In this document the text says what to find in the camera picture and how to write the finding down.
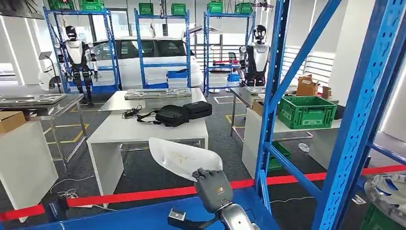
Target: white plastic sheet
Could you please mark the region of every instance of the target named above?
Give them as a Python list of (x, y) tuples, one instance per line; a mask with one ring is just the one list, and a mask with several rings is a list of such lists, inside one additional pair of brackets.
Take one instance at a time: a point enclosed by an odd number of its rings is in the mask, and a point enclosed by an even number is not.
[(192, 173), (199, 168), (222, 170), (220, 156), (210, 150), (183, 145), (158, 138), (149, 139), (149, 148), (154, 160), (174, 174), (196, 182)]

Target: blue shelving rack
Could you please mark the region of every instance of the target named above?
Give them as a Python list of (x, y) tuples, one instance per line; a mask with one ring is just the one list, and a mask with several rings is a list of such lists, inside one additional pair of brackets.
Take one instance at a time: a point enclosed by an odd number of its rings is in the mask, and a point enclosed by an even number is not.
[[(189, 11), (186, 11), (185, 16), (174, 16), (174, 15), (141, 15), (138, 14), (138, 10), (134, 9), (135, 15), (135, 29), (137, 31), (137, 44), (138, 44), (138, 56), (140, 59), (140, 71), (141, 71), (141, 80), (142, 88), (151, 88), (147, 85), (145, 80), (145, 71), (144, 68), (149, 67), (178, 67), (185, 66), (188, 72), (188, 88), (191, 87), (191, 59), (190, 59), (190, 31), (189, 31)], [(141, 34), (139, 29), (139, 19), (184, 19), (186, 24), (186, 62), (165, 62), (165, 63), (144, 63), (142, 55), (142, 46), (141, 46)]]
[(377, 0), (362, 47), (337, 140), (332, 151), (327, 176), (320, 190), (288, 159), (271, 145), (275, 110), (289, 83), (299, 70), (326, 24), (340, 4), (329, 0), (307, 36), (291, 67), (280, 82), (282, 58), (290, 0), (277, 0), (270, 53), (265, 102), (255, 175), (255, 188), (271, 211), (265, 184), (267, 165), (272, 154), (281, 165), (317, 200), (313, 230), (338, 229), (354, 193), (370, 148), (392, 159), (404, 158), (373, 143), (386, 103), (405, 56), (406, 18), (403, 0)]
[[(210, 89), (226, 89), (226, 88), (233, 88), (230, 86), (225, 87), (209, 87), (209, 70), (211, 69), (235, 69), (238, 65), (231, 65), (229, 66), (209, 66), (209, 28), (210, 28), (210, 18), (217, 17), (217, 18), (246, 18), (247, 19), (247, 27), (245, 31), (245, 46), (248, 45), (249, 37), (251, 37), (251, 41), (254, 41), (254, 26), (255, 26), (255, 11), (251, 14), (242, 14), (242, 13), (210, 13), (209, 11), (203, 13), (203, 57), (204, 57), (204, 71), (203, 71), (203, 92), (206, 96), (209, 95)], [(249, 27), (249, 20), (252, 18), (252, 26)]]
[[(63, 40), (62, 32), (61, 32), (61, 29), (60, 29), (60, 26), (58, 23), (58, 15), (102, 15), (103, 16), (104, 27), (106, 28), (107, 40), (108, 40), (108, 44), (109, 44), (109, 52), (110, 52), (110, 56), (111, 56), (111, 60), (112, 60), (112, 66), (111, 67), (99, 67), (98, 69), (99, 69), (99, 71), (113, 71), (114, 84), (113, 85), (100, 85), (100, 86), (93, 85), (91, 87), (91, 91), (93, 93), (108, 93), (108, 92), (115, 92), (117, 90), (122, 90), (120, 68), (118, 66), (114, 33), (113, 33), (113, 29), (110, 29), (110, 28), (113, 28), (111, 11), (106, 10), (106, 9), (104, 9), (102, 11), (50, 11), (50, 10), (47, 10), (46, 7), (43, 7), (43, 9), (44, 9), (45, 20), (48, 25), (49, 34), (51, 36), (52, 44), (56, 43), (56, 38), (54, 36), (54, 29), (49, 20), (49, 15), (54, 16), (56, 28), (58, 31), (59, 43), (62, 43), (64, 40)], [(64, 48), (62, 49), (62, 53), (63, 53), (64, 59), (65, 59), (65, 66), (67, 67), (67, 72), (69, 74), (70, 73), (69, 62), (68, 62), (66, 50)], [(75, 87), (75, 84), (73, 83), (73, 81), (67, 81), (67, 79), (65, 79), (65, 77), (63, 76), (63, 73), (61, 71), (59, 62), (57, 64), (59, 67), (59, 75), (61, 76), (61, 83), (62, 83), (64, 92), (70, 93), (68, 84), (70, 87)]]

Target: power cord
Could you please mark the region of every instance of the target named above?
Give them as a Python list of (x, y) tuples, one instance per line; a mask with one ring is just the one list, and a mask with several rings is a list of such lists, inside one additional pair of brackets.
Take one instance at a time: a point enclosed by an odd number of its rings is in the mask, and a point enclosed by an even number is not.
[(138, 114), (139, 111), (141, 111), (142, 105), (138, 105), (137, 108), (132, 108), (130, 110), (124, 111), (124, 113), (121, 115), (122, 119), (130, 119), (133, 118), (135, 115)]
[(308, 198), (314, 198), (314, 197), (313, 196), (305, 196), (305, 197), (302, 197), (302, 198), (290, 198), (290, 199), (287, 199), (287, 200), (274, 200), (274, 201), (271, 201), (271, 204), (274, 203), (274, 202), (286, 203), (286, 202), (289, 202), (291, 200), (303, 200), (303, 199), (308, 199)]
[[(52, 189), (53, 189), (55, 186), (57, 186), (58, 184), (60, 184), (60, 183), (62, 183), (62, 182), (64, 182), (64, 181), (84, 181), (84, 180), (90, 179), (90, 178), (92, 178), (92, 177), (94, 177), (94, 175), (93, 175), (93, 176), (86, 177), (86, 178), (83, 178), (83, 179), (78, 179), (78, 180), (77, 180), (77, 179), (71, 179), (71, 178), (64, 179), (64, 180), (62, 180), (62, 181), (60, 181), (60, 182), (54, 184), (54, 185), (51, 187), (51, 189), (49, 190), (49, 192), (52, 193)], [(76, 188), (71, 188), (71, 189), (69, 189), (69, 190), (67, 190), (67, 191), (57, 192), (57, 194), (59, 195), (60, 198), (64, 198), (64, 199), (79, 198), (79, 196), (76, 194)], [(98, 207), (98, 208), (101, 208), (101, 209), (104, 209), (104, 210), (108, 210), (108, 211), (117, 211), (117, 210), (115, 210), (115, 209), (111, 209), (111, 208), (107, 208), (107, 207), (103, 207), (103, 206), (99, 206), (99, 205), (83, 205), (83, 206), (77, 206), (77, 207), (88, 207), (88, 208)]]

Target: green plastic crate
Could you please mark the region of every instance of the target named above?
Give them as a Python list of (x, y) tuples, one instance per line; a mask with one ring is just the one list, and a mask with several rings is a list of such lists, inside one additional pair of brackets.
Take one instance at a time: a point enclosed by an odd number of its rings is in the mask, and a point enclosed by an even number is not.
[(374, 204), (370, 204), (360, 230), (404, 230), (405, 228), (390, 219)]
[(251, 2), (241, 2), (236, 4), (235, 13), (250, 14), (252, 13), (252, 3)]
[(186, 15), (186, 4), (173, 3), (170, 6), (170, 11), (174, 16), (185, 16)]
[(317, 96), (282, 97), (278, 118), (291, 129), (330, 128), (337, 105)]
[[(273, 141), (272, 145), (281, 152), (283, 156), (285, 156), (287, 159), (291, 158), (291, 153), (279, 142)], [(276, 170), (281, 170), (283, 167), (281, 164), (279, 164), (279, 161), (275, 159), (273, 155), (269, 156), (269, 163), (268, 163), (268, 171), (276, 171)]]
[(103, 0), (79, 0), (80, 9), (84, 11), (101, 11), (104, 9)]
[(210, 13), (222, 13), (223, 12), (223, 3), (222, 2), (209, 2), (207, 4), (207, 10)]
[(152, 3), (139, 3), (139, 14), (140, 15), (153, 15), (154, 5)]
[(59, 10), (74, 10), (75, 5), (73, 0), (68, 0), (64, 2), (63, 0), (48, 0), (49, 9), (53, 11)]

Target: white pillar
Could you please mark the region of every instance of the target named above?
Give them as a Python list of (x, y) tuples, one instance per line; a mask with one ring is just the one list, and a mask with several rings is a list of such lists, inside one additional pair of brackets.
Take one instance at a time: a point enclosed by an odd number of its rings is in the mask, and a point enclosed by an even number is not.
[(1, 19), (3, 30), (9, 42), (9, 52), (13, 57), (14, 73), (19, 84), (38, 84), (40, 63), (36, 51), (35, 34), (26, 18), (3, 17)]
[(328, 82), (333, 98), (346, 105), (375, 1), (349, 0)]

